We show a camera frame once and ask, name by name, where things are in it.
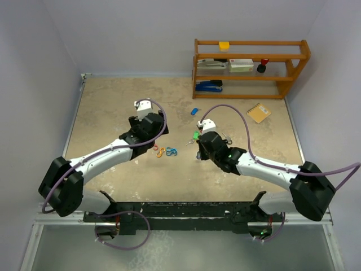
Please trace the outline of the black key fob with key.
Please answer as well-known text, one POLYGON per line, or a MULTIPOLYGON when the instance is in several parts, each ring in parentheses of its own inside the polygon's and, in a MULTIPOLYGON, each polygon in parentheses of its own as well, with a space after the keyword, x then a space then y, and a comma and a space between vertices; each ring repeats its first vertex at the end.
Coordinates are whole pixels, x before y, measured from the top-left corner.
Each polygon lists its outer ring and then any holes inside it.
POLYGON ((225 133, 222 133, 224 136, 224 141, 226 142, 227 145, 231 145, 233 143, 232 139, 230 136, 226 135, 225 133))

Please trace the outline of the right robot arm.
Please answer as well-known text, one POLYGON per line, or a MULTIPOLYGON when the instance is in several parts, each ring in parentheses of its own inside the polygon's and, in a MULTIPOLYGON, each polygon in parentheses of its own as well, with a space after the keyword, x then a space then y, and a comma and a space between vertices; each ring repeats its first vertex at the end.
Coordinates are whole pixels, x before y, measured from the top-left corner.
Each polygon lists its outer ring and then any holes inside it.
POLYGON ((264 193, 258 203, 251 206, 251 215, 257 221, 277 212, 298 212, 309 220, 321 221, 336 193, 335 187, 312 162, 291 165, 260 160, 245 149, 229 147, 217 132, 201 135, 197 144, 200 159, 211 160, 222 171, 258 178, 284 189, 280 193, 264 193))

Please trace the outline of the green key tag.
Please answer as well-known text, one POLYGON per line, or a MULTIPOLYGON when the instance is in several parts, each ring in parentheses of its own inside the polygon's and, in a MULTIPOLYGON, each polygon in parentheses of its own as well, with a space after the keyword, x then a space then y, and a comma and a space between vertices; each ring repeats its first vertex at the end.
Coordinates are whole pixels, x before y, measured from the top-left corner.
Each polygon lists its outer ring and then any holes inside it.
POLYGON ((198 131, 195 131, 195 132, 193 133, 192 139, 193 139, 194 141, 196 141, 196 140, 198 140, 198 138, 199 138, 199 132, 198 132, 198 131))

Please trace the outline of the silver key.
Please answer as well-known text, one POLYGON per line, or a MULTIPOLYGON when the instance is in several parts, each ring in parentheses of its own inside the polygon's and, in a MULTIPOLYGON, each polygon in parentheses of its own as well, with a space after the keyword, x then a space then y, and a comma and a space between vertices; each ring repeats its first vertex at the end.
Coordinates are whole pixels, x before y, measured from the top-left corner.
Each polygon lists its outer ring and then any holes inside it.
POLYGON ((185 144, 185 146, 191 145, 191 144, 193 144, 193 143, 195 143, 195 140, 194 140, 194 139, 191 139, 190 141, 188 141, 188 142, 185 144))

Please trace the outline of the dark blue S carabiner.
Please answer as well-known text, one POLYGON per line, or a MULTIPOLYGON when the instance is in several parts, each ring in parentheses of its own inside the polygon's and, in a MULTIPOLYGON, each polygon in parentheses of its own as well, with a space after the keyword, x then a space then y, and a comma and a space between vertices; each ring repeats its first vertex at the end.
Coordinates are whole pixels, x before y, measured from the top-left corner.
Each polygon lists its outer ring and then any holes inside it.
POLYGON ((177 156, 178 152, 177 152, 177 150, 170 150, 170 151, 166 152, 166 155, 167 156, 177 156))

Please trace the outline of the blue key tag far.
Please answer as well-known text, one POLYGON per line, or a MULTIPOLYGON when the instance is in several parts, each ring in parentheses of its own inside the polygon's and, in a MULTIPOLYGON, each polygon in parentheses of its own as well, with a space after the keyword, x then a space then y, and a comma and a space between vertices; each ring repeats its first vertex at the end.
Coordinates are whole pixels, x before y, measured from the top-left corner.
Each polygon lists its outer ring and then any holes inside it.
POLYGON ((191 111, 191 115, 192 115, 192 116, 195 116, 199 111, 201 111, 201 109, 199 109, 199 108, 194 108, 194 109, 191 111))

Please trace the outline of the yellow spiral notebook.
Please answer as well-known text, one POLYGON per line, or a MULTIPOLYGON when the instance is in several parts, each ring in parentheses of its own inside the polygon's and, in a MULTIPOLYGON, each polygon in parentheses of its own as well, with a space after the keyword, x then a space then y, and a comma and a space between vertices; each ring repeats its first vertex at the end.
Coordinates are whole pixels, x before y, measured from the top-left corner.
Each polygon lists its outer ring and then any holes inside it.
POLYGON ((251 117, 257 124, 260 124, 263 120, 271 115, 271 111, 263 104, 257 103, 247 111, 247 115, 251 117))

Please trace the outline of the blue stapler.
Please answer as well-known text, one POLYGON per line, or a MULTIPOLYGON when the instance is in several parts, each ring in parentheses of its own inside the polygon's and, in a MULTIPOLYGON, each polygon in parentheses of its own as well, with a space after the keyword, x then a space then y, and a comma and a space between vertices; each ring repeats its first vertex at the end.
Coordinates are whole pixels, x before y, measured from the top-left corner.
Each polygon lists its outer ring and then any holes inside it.
POLYGON ((195 91, 220 93, 223 91, 222 80, 209 80, 196 83, 195 91))

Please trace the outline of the wooden shelf rack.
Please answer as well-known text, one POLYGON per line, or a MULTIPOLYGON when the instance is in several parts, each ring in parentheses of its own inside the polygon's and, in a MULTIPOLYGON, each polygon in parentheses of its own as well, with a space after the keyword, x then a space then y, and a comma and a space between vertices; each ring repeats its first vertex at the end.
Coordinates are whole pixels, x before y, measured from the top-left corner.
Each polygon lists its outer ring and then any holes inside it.
POLYGON ((284 99, 311 58, 307 41, 195 40, 193 98, 284 99), (269 81, 276 91, 224 94, 224 81, 269 81))

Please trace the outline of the grey stapler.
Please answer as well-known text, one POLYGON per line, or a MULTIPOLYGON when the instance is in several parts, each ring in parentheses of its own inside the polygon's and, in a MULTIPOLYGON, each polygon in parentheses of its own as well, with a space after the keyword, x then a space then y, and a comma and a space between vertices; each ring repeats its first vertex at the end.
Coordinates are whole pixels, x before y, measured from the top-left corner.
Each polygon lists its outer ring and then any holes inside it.
POLYGON ((199 59, 197 61, 198 69, 226 69, 228 66, 227 59, 199 59))

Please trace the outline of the white red box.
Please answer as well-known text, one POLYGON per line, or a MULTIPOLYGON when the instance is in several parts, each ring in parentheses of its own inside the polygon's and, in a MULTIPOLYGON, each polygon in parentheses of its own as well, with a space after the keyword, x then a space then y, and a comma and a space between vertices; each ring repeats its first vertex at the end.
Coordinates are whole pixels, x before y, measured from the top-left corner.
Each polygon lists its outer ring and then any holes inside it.
POLYGON ((254 63, 252 59, 230 59, 228 67, 231 73, 251 72, 254 63))

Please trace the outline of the red black stamp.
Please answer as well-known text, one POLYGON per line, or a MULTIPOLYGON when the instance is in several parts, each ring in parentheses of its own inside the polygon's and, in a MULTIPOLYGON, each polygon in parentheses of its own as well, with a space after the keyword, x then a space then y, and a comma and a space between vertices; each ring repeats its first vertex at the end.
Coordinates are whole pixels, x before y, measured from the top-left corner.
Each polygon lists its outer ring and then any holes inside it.
POLYGON ((268 62, 269 62, 269 59, 261 59, 260 64, 257 67, 257 72, 265 73, 268 62))

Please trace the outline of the yellow block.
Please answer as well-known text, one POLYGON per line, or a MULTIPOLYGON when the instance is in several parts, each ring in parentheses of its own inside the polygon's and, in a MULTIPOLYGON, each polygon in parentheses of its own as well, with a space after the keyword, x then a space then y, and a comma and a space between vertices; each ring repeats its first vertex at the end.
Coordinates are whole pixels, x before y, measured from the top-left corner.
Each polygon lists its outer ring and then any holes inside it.
POLYGON ((230 43, 228 41, 219 41, 218 48, 220 52, 226 53, 230 49, 230 43))

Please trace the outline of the black base frame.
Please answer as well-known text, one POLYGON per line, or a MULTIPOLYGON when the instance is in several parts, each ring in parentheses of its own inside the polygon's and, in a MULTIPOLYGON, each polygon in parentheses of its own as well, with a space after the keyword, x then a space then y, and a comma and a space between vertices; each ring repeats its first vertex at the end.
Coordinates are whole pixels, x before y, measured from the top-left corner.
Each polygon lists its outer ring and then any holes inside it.
POLYGON ((83 218, 97 225, 119 222, 120 235, 148 229, 246 234, 260 233, 283 216, 267 215, 256 202, 117 202, 103 215, 87 212, 83 218))

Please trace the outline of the aluminium rail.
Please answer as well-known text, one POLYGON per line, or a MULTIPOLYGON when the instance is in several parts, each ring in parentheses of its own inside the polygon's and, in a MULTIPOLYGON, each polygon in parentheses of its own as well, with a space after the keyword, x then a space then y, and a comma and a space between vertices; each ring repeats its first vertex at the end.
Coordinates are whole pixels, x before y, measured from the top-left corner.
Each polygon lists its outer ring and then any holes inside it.
POLYGON ((60 217, 56 213, 36 215, 34 222, 44 225, 79 225, 94 224, 101 226, 114 225, 119 219, 121 225, 146 227, 149 222, 153 230, 225 230, 231 226, 267 226, 280 225, 328 225, 332 224, 330 212, 326 212, 320 221, 313 221, 299 213, 291 212, 285 215, 262 215, 248 207, 248 202, 122 202, 119 211, 114 216, 95 215, 91 212, 75 211, 60 217))

